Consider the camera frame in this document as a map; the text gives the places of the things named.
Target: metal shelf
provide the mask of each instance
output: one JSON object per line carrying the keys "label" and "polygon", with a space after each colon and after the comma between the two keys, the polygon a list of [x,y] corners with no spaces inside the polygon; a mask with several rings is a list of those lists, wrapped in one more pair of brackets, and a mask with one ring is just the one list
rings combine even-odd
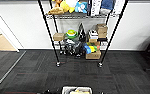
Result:
{"label": "metal shelf", "polygon": [[[63,15],[45,15],[47,19],[53,19],[53,17],[55,17],[55,19],[85,19],[85,18],[107,18],[107,15],[97,15],[97,16],[87,16],[87,14],[84,13],[64,13]],[[110,17],[118,17],[119,15],[117,14],[110,14]]]}

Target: package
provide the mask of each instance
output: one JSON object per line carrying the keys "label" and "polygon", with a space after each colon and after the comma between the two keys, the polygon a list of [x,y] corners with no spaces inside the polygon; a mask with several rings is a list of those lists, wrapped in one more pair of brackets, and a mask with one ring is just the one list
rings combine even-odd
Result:
{"label": "package", "polygon": [[98,38],[106,38],[108,27],[106,24],[97,24],[96,31],[98,33]]}
{"label": "package", "polygon": [[107,33],[108,27],[106,26],[106,24],[97,24],[96,25],[96,31],[97,33]]}
{"label": "package", "polygon": [[99,33],[98,38],[106,38],[107,33]]}
{"label": "package", "polygon": [[86,54],[86,59],[100,59],[101,57],[101,52],[96,51],[94,53]]}
{"label": "package", "polygon": [[62,41],[65,39],[65,34],[64,33],[55,33],[53,35],[53,40],[54,41]]}
{"label": "package", "polygon": [[89,39],[89,42],[97,42],[97,39]]}
{"label": "package", "polygon": [[74,86],[64,86],[62,89],[62,94],[92,94],[92,89],[90,87],[74,87]]}

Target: shelf caster wheel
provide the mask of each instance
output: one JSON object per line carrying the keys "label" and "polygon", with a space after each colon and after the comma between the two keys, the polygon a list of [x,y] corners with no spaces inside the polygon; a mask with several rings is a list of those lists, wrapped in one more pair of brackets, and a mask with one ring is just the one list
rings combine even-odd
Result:
{"label": "shelf caster wheel", "polygon": [[60,62],[57,62],[57,63],[56,63],[56,66],[59,67],[59,66],[60,66]]}
{"label": "shelf caster wheel", "polygon": [[60,51],[60,55],[62,55],[63,54],[63,51]]}
{"label": "shelf caster wheel", "polygon": [[100,68],[101,68],[101,67],[102,67],[102,65],[103,65],[103,64],[102,64],[101,62],[100,62],[100,63],[98,63],[98,67],[100,67]]}

